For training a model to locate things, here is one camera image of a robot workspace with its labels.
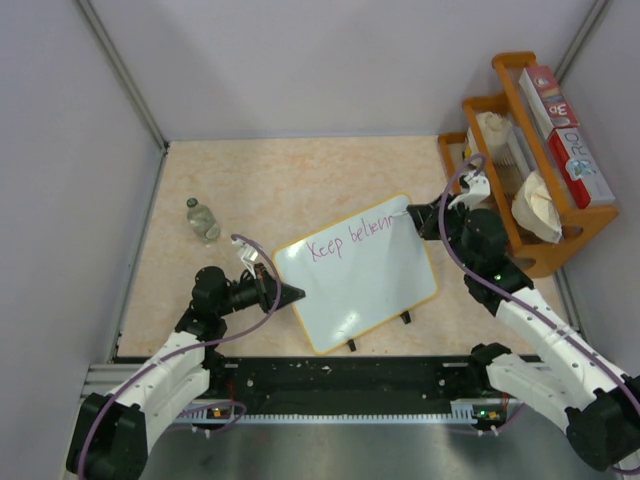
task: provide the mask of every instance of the metal frame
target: metal frame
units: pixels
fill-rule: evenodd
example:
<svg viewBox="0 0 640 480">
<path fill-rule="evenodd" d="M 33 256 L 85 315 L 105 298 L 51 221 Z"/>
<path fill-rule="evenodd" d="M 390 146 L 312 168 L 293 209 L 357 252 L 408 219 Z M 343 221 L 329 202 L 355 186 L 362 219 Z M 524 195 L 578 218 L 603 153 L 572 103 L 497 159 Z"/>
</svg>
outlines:
<svg viewBox="0 0 640 480">
<path fill-rule="evenodd" d="M 580 318 L 579 309 L 571 291 L 571 284 L 569 283 L 569 278 L 567 277 L 567 272 L 564 267 L 553 274 L 553 280 L 558 290 L 562 306 L 564 307 L 567 323 L 577 330 L 582 338 L 589 342 L 590 338 Z"/>
<path fill-rule="evenodd" d="M 119 301 L 120 311 L 118 313 L 118 323 L 116 326 L 116 332 L 111 340 L 111 346 L 109 348 L 109 355 L 107 357 L 109 360 L 113 360 L 117 357 L 118 354 L 118 346 L 120 344 L 120 338 L 122 337 L 122 329 L 127 314 L 127 309 L 129 308 L 131 294 L 133 293 L 133 284 L 138 274 L 138 268 L 140 267 L 140 259 L 142 258 L 142 251 L 147 239 L 147 233 L 149 232 L 149 224 L 151 223 L 153 208 L 155 207 L 156 199 L 158 198 L 158 191 L 160 190 L 160 182 L 162 180 L 162 173 L 164 172 L 164 167 L 166 165 L 167 155 L 168 152 L 166 150 L 162 152 L 162 158 L 160 159 L 160 163 L 158 164 L 156 178 L 151 190 L 149 204 L 147 205 L 147 209 L 144 214 L 144 220 L 142 221 L 140 233 L 138 235 L 138 243 L 136 246 L 136 251 L 133 255 L 131 271 L 129 272 L 129 278 L 127 279 L 127 286 L 124 289 L 124 295 L 122 299 Z"/>
<path fill-rule="evenodd" d="M 560 63 L 554 72 L 558 83 L 562 84 L 562 81 L 571 70 L 571 67 L 573 67 L 578 55 L 602 23 L 602 20 L 604 20 L 604 17 L 612 4 L 612 0 L 595 0 L 595 2 L 593 2 L 591 10 L 589 10 L 589 13 L 582 22 L 576 36 L 571 40 L 569 47 L 565 51 L 562 56 L 562 60 L 560 60 Z"/>
<path fill-rule="evenodd" d="M 502 411 L 502 395 L 485 391 L 467 358 L 219 356 L 209 360 L 210 388 L 192 406 L 237 399 L 249 408 L 242 422 L 255 424 L 475 424 L 474 408 Z M 524 360 L 548 371 L 538 357 Z M 91 365 L 81 401 L 113 391 L 139 368 L 139 363 Z M 512 407 L 521 403 L 512 400 Z M 225 419 L 201 415 L 197 420 Z"/>
<path fill-rule="evenodd" d="M 155 118 L 151 114 L 151 111 L 147 106 L 147 102 L 140 93 L 133 77 L 122 60 L 122 57 L 118 53 L 118 50 L 116 50 L 116 47 L 113 44 L 109 33 L 105 29 L 104 24 L 100 20 L 95 8 L 93 8 L 93 5 L 89 0 L 73 0 L 73 3 L 78 8 L 78 11 L 89 27 L 89 30 L 102 50 L 102 53 L 104 53 L 107 63 L 109 63 L 109 66 L 113 70 L 113 74 L 118 80 L 122 91 L 131 101 L 131 106 L 140 118 L 140 121 L 149 131 L 149 134 L 162 153 L 166 153 L 169 148 L 169 143 L 160 131 L 160 127 L 158 127 Z"/>
</svg>

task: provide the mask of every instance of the beige floor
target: beige floor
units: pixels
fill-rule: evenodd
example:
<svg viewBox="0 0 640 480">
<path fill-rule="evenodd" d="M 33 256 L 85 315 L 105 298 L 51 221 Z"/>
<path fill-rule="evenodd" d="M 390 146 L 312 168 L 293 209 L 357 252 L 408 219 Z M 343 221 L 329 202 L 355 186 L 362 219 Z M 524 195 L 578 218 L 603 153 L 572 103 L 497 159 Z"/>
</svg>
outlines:
<svg viewBox="0 0 640 480">
<path fill-rule="evenodd" d="M 124 324 L 119 355 L 149 355 L 165 341 L 188 306 L 195 273 L 207 265 L 237 279 L 243 267 L 232 233 L 258 241 L 269 254 L 296 238 L 400 191 L 415 203 L 433 200 L 445 185 L 436 137 L 358 137 L 174 142 Z M 187 198 L 211 207 L 220 239 L 200 242 L 186 220 Z M 483 342 L 519 353 L 531 347 L 467 293 L 461 271 L 442 245 L 428 245 L 439 292 L 400 319 L 357 340 L 357 355 L 465 354 Z M 536 281 L 562 308 L 551 278 Z M 226 317 L 228 335 L 262 318 L 249 308 Z M 313 355 L 291 308 L 260 330 L 221 345 L 225 355 Z M 332 355 L 349 354 L 347 347 Z"/>
</svg>

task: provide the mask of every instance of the orange wooden rack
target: orange wooden rack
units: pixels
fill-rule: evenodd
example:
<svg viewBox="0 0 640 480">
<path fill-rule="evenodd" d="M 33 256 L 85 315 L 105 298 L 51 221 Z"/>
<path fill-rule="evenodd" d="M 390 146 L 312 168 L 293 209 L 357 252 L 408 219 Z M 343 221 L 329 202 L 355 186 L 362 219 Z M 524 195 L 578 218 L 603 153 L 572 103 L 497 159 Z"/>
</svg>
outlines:
<svg viewBox="0 0 640 480">
<path fill-rule="evenodd" d="M 497 211 L 509 236 L 509 253 L 533 278 L 546 277 L 557 271 L 575 255 L 589 240 L 606 227 L 617 215 L 614 205 L 578 209 L 571 198 L 567 198 L 560 181 L 554 173 L 546 149 L 536 133 L 527 110 L 523 105 L 510 70 L 537 65 L 533 52 L 502 53 L 493 58 L 493 68 L 498 73 L 504 91 L 498 95 L 467 98 L 462 102 L 478 149 L 487 156 L 486 175 L 491 183 L 491 192 Z M 511 199 L 505 195 L 499 174 L 482 137 L 476 114 L 495 112 L 511 113 L 515 124 L 520 126 L 538 164 L 540 174 L 547 184 L 551 199 L 560 214 L 563 239 L 558 244 L 546 243 L 522 229 L 511 214 Z M 449 176 L 455 165 L 449 146 L 464 143 L 466 133 L 447 133 L 438 137 L 438 143 Z"/>
</svg>

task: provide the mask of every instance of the whiteboard stand leg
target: whiteboard stand leg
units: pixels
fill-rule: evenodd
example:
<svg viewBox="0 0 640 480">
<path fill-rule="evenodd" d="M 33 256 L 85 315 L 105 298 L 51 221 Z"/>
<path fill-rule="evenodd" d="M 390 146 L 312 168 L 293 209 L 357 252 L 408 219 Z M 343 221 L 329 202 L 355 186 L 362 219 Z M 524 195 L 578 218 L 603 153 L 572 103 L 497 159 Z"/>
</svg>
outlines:
<svg viewBox="0 0 640 480">
<path fill-rule="evenodd" d="M 409 313 L 409 310 L 402 312 L 400 314 L 400 318 L 402 319 L 405 325 L 408 325 L 411 323 L 411 314 Z"/>
</svg>

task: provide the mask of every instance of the purple cable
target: purple cable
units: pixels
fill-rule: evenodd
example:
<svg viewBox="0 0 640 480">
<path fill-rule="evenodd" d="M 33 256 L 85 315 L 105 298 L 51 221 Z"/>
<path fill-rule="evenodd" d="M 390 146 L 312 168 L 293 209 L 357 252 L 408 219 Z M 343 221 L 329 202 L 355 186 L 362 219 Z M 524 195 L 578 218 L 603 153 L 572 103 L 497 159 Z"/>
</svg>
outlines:
<svg viewBox="0 0 640 480">
<path fill-rule="evenodd" d="M 262 250 L 260 245 L 258 245 L 253 240 L 249 240 L 247 237 L 245 237 L 243 235 L 239 235 L 237 233 L 234 233 L 233 235 L 231 235 L 231 240 L 236 240 L 236 239 L 242 240 L 243 242 L 245 242 L 248 245 L 250 245 L 253 248 L 255 248 L 256 251 L 260 254 L 260 256 L 264 259 L 264 261 L 267 262 L 267 265 L 269 265 L 269 267 L 271 268 L 271 271 L 273 272 L 273 277 L 274 277 L 274 279 L 276 281 L 276 298 L 275 298 L 275 300 L 273 302 L 273 305 L 271 305 L 271 308 L 269 309 L 267 314 L 264 316 L 264 318 L 262 320 L 260 320 L 258 323 L 256 323 L 254 326 L 252 326 L 250 328 L 247 328 L 246 330 L 244 330 L 244 331 L 242 331 L 240 333 L 236 333 L 235 335 L 231 335 L 229 337 L 220 338 L 218 340 L 211 340 L 210 342 L 203 342 L 203 343 L 199 343 L 197 345 L 189 345 L 188 347 L 183 347 L 183 348 L 180 348 L 178 350 L 174 350 L 173 352 L 171 352 L 171 353 L 165 355 L 164 357 L 162 357 L 160 359 L 161 362 L 166 362 L 167 360 L 170 360 L 173 357 L 175 357 L 177 355 L 180 355 L 181 353 L 188 352 L 189 350 L 194 350 L 196 348 L 203 348 L 203 347 L 213 347 L 215 345 L 219 345 L 219 344 L 225 343 L 225 342 L 230 342 L 231 340 L 236 340 L 236 339 L 238 339 L 240 337 L 248 335 L 249 333 L 254 332 L 258 328 L 260 328 L 262 325 L 264 325 L 267 322 L 267 320 L 269 320 L 271 318 L 271 316 L 274 314 L 274 312 L 278 308 L 278 304 L 280 303 L 280 296 L 282 294 L 282 283 L 280 282 L 280 275 L 278 275 L 278 270 L 276 269 L 276 266 L 273 264 L 273 261 L 271 261 L 271 259 L 267 256 L 267 254 L 264 253 L 264 251 Z M 89 433 L 87 433 L 87 438 L 84 441 L 84 445 L 82 446 L 82 450 L 80 451 L 80 458 L 78 459 L 78 480 L 85 480 L 84 467 L 85 467 L 85 463 L 87 461 L 87 454 L 89 452 L 89 446 L 91 445 L 91 441 L 93 440 L 93 437 L 95 436 L 96 431 L 98 430 L 98 425 L 100 425 L 100 422 L 102 422 L 102 420 L 104 419 L 104 417 L 107 414 L 107 411 L 109 410 L 109 408 L 111 408 L 111 406 L 116 402 L 116 400 L 118 399 L 118 397 L 120 397 L 120 395 L 122 395 L 129 387 L 131 387 L 134 383 L 136 383 L 138 380 L 140 380 L 143 376 L 145 376 L 151 370 L 156 368 L 156 366 L 157 366 L 156 363 L 150 363 L 145 368 L 143 368 L 138 373 L 136 373 L 133 377 L 131 377 L 129 380 L 127 380 L 124 383 L 124 385 L 122 385 L 122 387 L 120 387 L 116 391 L 116 393 L 114 393 L 109 398 L 109 400 L 107 400 L 107 403 L 104 404 L 104 407 L 102 407 L 100 412 L 98 412 L 98 415 L 96 416 L 96 419 L 93 421 L 93 424 L 91 425 L 91 428 L 89 429 Z"/>
<path fill-rule="evenodd" d="M 485 280 L 484 278 L 482 278 L 477 273 L 469 270 L 460 261 L 460 259 L 456 256 L 455 252 L 453 251 L 453 248 L 451 248 L 451 244 L 449 243 L 449 240 L 447 238 L 447 232 L 445 230 L 445 224 L 444 224 L 444 212 L 445 212 L 445 208 L 446 208 L 446 200 L 447 200 L 449 194 L 453 191 L 453 185 L 455 184 L 455 182 L 458 181 L 458 178 L 460 178 L 462 176 L 462 173 L 471 164 L 471 162 L 476 160 L 476 159 L 478 159 L 478 158 L 481 160 L 482 163 L 481 163 L 480 167 L 476 170 L 475 174 L 478 175 L 482 170 L 484 170 L 484 166 L 485 166 L 485 164 L 487 162 L 487 158 L 482 153 L 476 153 L 475 155 L 471 155 L 467 160 L 465 160 L 462 163 L 462 165 L 460 165 L 460 167 L 458 167 L 456 172 L 449 179 L 449 183 L 447 183 L 447 186 L 445 187 L 444 192 L 442 192 L 442 196 L 440 198 L 440 209 L 438 210 L 438 227 L 440 229 L 440 238 L 442 240 L 442 243 L 444 244 L 444 248 L 447 250 L 447 253 L 452 258 L 454 263 L 456 265 L 458 265 L 458 267 L 460 267 L 464 273 L 466 273 L 469 277 L 473 278 L 480 285 L 488 288 L 489 290 L 497 293 L 498 295 L 500 295 L 504 299 L 515 303 L 516 305 L 518 305 L 519 307 L 523 308 L 527 312 L 529 312 L 532 315 L 538 317 L 545 325 L 547 325 L 552 330 L 557 330 L 558 326 L 555 323 L 553 323 L 553 321 L 551 319 L 549 319 L 543 313 L 541 313 L 539 310 L 536 310 L 532 306 L 527 305 L 525 302 L 523 302 L 522 300 L 520 300 L 517 297 L 514 297 L 513 295 L 511 295 L 506 290 L 503 290 L 500 287 L 495 286 L 494 284 L 492 284 L 492 283 L 488 282 L 487 280 Z M 631 393 L 631 391 L 624 384 L 622 379 L 619 378 L 606 364 L 604 364 L 602 361 L 600 361 L 600 359 L 598 358 L 597 354 L 594 355 L 594 352 L 590 352 L 589 350 L 587 350 L 581 344 L 576 342 L 570 336 L 567 336 L 564 339 L 567 342 L 569 342 L 569 344 L 573 348 L 578 350 L 585 357 L 587 357 L 591 362 L 593 362 L 596 366 L 598 366 L 598 368 L 600 368 L 600 370 L 602 370 L 609 378 L 611 378 L 611 380 L 618 387 L 620 387 L 620 390 L 622 391 L 622 393 L 624 393 L 624 395 L 629 399 L 629 401 L 631 402 L 631 405 L 633 405 L 633 408 L 635 409 L 635 411 L 640 416 L 640 402 L 638 402 L 638 400 L 633 396 L 633 393 Z M 508 422 L 509 421 L 505 422 L 505 424 L 502 425 L 502 428 L 506 427 Z M 617 467 L 611 467 L 611 469 L 614 472 L 621 473 L 623 475 L 639 475 L 640 474 L 640 466 L 634 468 L 633 470 L 622 470 L 622 469 L 617 468 Z"/>
</svg>

